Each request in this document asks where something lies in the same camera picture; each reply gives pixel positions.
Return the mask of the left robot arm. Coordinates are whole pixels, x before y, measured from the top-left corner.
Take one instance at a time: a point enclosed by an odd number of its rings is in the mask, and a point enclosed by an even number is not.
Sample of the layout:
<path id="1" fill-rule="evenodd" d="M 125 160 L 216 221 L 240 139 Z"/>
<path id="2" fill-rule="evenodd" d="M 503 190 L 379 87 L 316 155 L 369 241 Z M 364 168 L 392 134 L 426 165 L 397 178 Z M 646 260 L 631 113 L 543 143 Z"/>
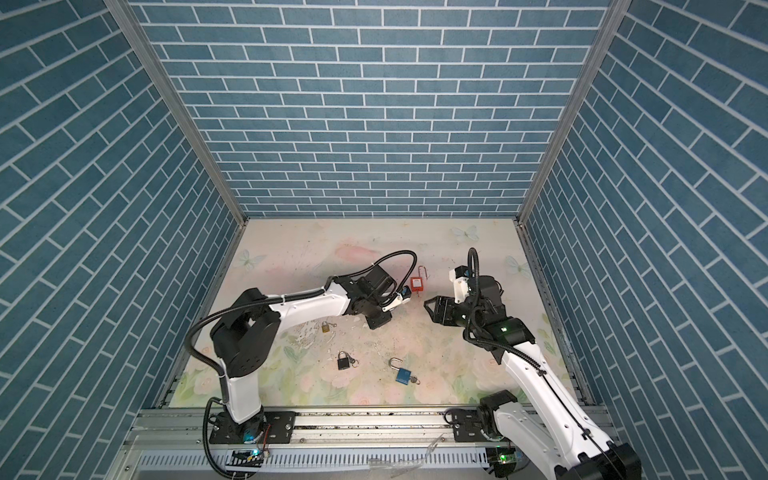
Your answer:
<path id="1" fill-rule="evenodd" d="M 290 295 L 267 296 L 256 288 L 243 292 L 234 310 L 222 315 L 210 331 L 221 371 L 222 401 L 230 418 L 243 424 L 262 413 L 258 369 L 283 331 L 349 315 L 362 315 L 370 329 L 377 329 L 410 297 L 409 286 L 398 284 L 379 266 L 359 277 L 332 277 L 321 288 Z"/>

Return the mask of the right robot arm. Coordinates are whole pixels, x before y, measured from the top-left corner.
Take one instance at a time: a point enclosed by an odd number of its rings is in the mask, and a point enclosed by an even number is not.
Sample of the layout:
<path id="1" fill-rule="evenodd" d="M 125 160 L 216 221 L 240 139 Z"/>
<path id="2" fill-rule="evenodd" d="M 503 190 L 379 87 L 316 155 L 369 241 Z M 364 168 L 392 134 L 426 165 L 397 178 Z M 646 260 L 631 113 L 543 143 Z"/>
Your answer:
<path id="1" fill-rule="evenodd" d="M 511 440 L 549 479 L 640 478 L 638 454 L 615 443 L 556 377 L 525 323 L 507 314 L 500 284 L 464 267 L 449 279 L 454 294 L 432 298 L 430 318 L 460 327 L 465 341 L 490 352 L 539 416 L 532 420 L 510 393 L 497 392 L 481 401 L 489 436 Z"/>

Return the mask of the black padlock with key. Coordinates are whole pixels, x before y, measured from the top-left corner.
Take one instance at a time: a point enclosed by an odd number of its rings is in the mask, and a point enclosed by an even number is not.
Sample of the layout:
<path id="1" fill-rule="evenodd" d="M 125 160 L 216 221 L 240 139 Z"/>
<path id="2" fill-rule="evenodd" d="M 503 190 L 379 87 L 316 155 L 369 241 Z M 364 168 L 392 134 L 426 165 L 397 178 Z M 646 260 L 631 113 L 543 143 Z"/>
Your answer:
<path id="1" fill-rule="evenodd" d="M 358 361 L 353 358 L 349 353 L 346 351 L 340 351 L 337 355 L 337 369 L 339 371 L 344 371 L 351 368 L 356 368 L 358 364 Z"/>

